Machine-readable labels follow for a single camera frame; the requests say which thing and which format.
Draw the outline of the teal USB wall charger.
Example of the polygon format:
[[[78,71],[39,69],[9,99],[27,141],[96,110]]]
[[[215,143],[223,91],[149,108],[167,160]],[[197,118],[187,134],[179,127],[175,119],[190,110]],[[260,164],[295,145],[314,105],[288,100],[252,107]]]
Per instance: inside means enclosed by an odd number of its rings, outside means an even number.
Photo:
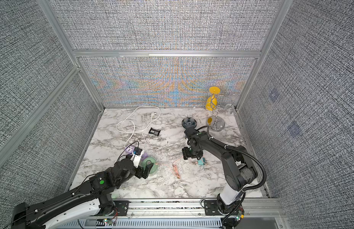
[[[204,166],[204,165],[206,164],[205,158],[204,158],[204,157],[200,158],[200,159],[197,161],[197,164],[198,164],[199,166]]]

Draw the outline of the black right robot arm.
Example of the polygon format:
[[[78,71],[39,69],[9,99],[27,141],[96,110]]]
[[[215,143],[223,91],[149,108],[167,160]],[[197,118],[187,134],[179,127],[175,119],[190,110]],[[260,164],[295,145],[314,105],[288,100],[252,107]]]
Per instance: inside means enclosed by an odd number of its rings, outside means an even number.
[[[228,214],[240,207],[248,190],[264,186],[267,172],[263,164],[249,154],[245,147],[225,144],[209,131],[200,131],[189,127],[184,131],[187,147],[182,149],[184,160],[195,158],[201,160],[204,151],[221,161],[226,186],[218,194],[217,206],[221,213]]]

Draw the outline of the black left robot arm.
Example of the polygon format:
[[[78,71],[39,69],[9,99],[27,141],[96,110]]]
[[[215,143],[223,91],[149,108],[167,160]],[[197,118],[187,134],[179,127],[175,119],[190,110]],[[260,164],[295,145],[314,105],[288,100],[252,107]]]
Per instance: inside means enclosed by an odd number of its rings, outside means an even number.
[[[113,167],[93,174],[78,187],[34,205],[21,203],[14,208],[12,229],[55,229],[72,220],[116,212],[111,193],[132,177],[148,178],[153,163],[135,166],[124,158]]]

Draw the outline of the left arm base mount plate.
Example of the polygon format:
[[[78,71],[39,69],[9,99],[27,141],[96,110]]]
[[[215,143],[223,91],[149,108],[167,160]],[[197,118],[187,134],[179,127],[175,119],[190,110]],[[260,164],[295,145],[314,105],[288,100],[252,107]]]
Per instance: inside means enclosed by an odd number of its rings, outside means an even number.
[[[110,216],[126,216],[129,209],[130,201],[128,200],[114,200],[114,206]]]

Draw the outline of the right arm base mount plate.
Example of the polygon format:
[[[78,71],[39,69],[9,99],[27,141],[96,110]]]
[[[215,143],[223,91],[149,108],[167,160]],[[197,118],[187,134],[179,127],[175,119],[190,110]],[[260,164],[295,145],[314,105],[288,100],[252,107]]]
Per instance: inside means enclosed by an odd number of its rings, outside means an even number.
[[[204,206],[206,216],[222,216],[223,215],[219,211],[216,200],[203,200],[202,204]]]

